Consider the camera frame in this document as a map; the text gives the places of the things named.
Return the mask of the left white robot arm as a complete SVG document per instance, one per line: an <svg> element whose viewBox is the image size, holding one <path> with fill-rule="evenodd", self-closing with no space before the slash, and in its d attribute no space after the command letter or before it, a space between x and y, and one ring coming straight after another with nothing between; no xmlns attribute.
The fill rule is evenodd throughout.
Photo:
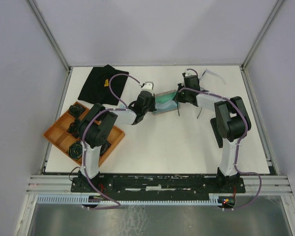
<svg viewBox="0 0 295 236"><path fill-rule="evenodd" d="M155 110L155 94L141 91L137 99L125 108L105 108L95 104L79 122L78 132L83 148L80 172L85 176L82 187L89 192L99 186L96 176L99 174L101 147L106 143L115 124L136 125L148 112Z"/></svg>

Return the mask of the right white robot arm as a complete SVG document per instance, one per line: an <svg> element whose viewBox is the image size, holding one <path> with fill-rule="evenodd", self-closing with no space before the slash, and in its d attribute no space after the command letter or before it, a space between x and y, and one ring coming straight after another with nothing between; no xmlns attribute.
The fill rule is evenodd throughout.
<svg viewBox="0 0 295 236"><path fill-rule="evenodd" d="M201 109L215 112L210 120L218 146L222 148L222 159L216 174L216 188L228 192L239 181L237 168L241 140L251 129L251 121L240 96L232 98L202 90L196 75L182 74L184 82L178 84L174 101L190 103Z"/></svg>

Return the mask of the black sunglasses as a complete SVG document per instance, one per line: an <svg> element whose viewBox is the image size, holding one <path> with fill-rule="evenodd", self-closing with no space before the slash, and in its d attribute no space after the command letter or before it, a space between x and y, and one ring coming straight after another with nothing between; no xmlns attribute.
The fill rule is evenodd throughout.
<svg viewBox="0 0 295 236"><path fill-rule="evenodd" d="M179 111L179 109L180 109L180 104L179 104L179 102L178 102L178 99L175 100L175 103L176 103L176 105L177 105L177 114L178 114L178 116L180 116L180 111ZM198 114L197 114L196 119L198 119L198 118L200 117L200 115L201 115L201 113L202 113L202 110L203 110L203 108L200 107L200 110L199 110L199 112L198 112Z"/></svg>

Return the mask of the grey glasses case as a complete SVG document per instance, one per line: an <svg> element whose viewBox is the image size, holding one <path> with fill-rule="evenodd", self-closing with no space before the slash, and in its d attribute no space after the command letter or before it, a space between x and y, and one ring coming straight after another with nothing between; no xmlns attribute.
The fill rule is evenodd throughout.
<svg viewBox="0 0 295 236"><path fill-rule="evenodd" d="M153 115L159 115L175 110L179 110L180 105L176 102L175 98L177 90L170 90L155 95L155 111Z"/></svg>

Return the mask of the blue cleaning cloth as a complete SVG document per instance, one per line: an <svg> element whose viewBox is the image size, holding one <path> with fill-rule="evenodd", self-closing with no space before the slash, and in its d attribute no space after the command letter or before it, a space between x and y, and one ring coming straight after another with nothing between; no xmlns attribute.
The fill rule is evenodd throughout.
<svg viewBox="0 0 295 236"><path fill-rule="evenodd" d="M177 105L176 105L175 101L169 100L164 103L157 102L155 104L155 108L156 108L155 113L165 113L165 112L170 112L170 111L176 110Z"/></svg>

